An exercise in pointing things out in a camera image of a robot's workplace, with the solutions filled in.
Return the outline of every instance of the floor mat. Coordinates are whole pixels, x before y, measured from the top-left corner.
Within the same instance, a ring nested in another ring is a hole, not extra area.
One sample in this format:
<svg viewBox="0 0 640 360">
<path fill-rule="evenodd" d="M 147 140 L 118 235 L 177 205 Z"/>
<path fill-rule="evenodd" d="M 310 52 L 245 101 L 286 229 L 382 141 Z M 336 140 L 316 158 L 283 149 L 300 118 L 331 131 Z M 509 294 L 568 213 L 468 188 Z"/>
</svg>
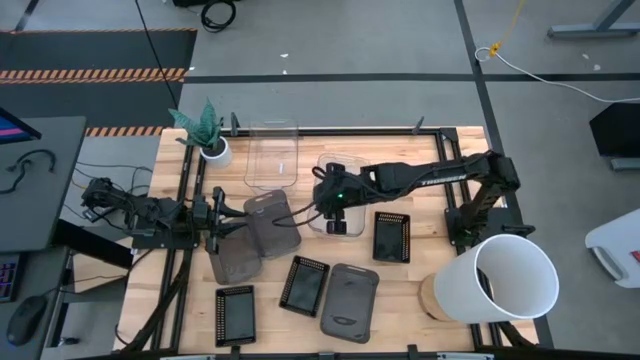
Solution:
<svg viewBox="0 0 640 360">
<path fill-rule="evenodd" d="M 179 100 L 196 30 L 150 36 Z M 88 136 L 157 135 L 173 126 L 173 100 L 144 31 L 1 33 L 0 51 L 0 103 L 18 117 L 86 116 Z"/>
</svg>

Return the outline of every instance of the white flower pot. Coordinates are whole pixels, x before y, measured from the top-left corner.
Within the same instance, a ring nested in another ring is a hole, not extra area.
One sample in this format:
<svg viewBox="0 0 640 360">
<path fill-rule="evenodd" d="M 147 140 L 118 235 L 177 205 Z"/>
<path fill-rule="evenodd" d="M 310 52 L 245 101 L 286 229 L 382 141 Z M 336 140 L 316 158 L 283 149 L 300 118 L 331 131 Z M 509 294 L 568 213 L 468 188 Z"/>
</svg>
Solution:
<svg viewBox="0 0 640 360">
<path fill-rule="evenodd" d="M 233 160 L 233 154 L 231 153 L 231 147 L 229 146 L 227 139 L 220 136 L 220 140 L 222 140 L 222 142 L 218 142 L 216 150 L 207 149 L 205 151 L 203 148 L 200 148 L 200 155 L 202 155 L 207 163 L 214 168 L 227 167 L 231 164 L 231 160 Z"/>
</svg>

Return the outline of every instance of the computer mouse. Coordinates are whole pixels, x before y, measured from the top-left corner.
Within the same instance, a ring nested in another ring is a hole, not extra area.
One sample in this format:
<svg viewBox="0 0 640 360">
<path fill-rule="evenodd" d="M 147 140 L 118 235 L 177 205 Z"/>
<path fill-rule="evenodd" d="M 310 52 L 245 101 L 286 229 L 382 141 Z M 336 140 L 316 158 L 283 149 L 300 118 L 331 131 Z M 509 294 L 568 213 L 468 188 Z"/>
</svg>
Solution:
<svg viewBox="0 0 640 360">
<path fill-rule="evenodd" d="M 24 299 L 9 320 L 7 327 L 9 343 L 20 346 L 29 342 L 38 329 L 40 319 L 46 309 L 47 298 L 45 296 L 31 296 Z"/>
</svg>

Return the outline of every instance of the keyboard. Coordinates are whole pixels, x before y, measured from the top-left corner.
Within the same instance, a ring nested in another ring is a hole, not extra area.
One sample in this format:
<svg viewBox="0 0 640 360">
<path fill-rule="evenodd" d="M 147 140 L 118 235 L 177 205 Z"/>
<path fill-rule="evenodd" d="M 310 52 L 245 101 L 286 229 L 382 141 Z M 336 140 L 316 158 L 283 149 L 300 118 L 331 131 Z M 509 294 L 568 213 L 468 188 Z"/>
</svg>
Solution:
<svg viewBox="0 0 640 360">
<path fill-rule="evenodd" d="M 23 254 L 0 254 L 0 303 L 15 300 L 24 262 Z"/>
</svg>

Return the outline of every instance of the headphones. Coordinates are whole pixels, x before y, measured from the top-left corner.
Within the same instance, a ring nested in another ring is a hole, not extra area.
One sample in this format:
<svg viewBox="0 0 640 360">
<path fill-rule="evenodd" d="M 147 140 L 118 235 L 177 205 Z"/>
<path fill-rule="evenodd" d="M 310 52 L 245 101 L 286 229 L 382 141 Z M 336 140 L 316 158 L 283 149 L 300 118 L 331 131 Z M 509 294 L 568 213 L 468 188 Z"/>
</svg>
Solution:
<svg viewBox="0 0 640 360">
<path fill-rule="evenodd" d="M 33 162 L 27 158 L 37 153 L 47 154 L 47 156 L 49 157 L 49 172 L 53 173 L 53 170 L 56 166 L 56 154 L 54 154 L 53 151 L 47 149 L 31 150 L 20 156 L 13 165 L 7 167 L 6 170 L 9 172 L 14 172 L 16 171 L 16 169 L 18 169 L 18 167 L 20 167 L 20 175 L 18 175 L 18 177 L 13 181 L 13 185 L 10 188 L 0 190 L 0 195 L 11 194 L 12 192 L 16 191 L 18 184 L 20 183 L 20 181 L 22 181 L 25 174 L 27 173 L 27 169 L 29 168 L 29 166 L 31 166 L 31 164 L 33 164 Z"/>
</svg>

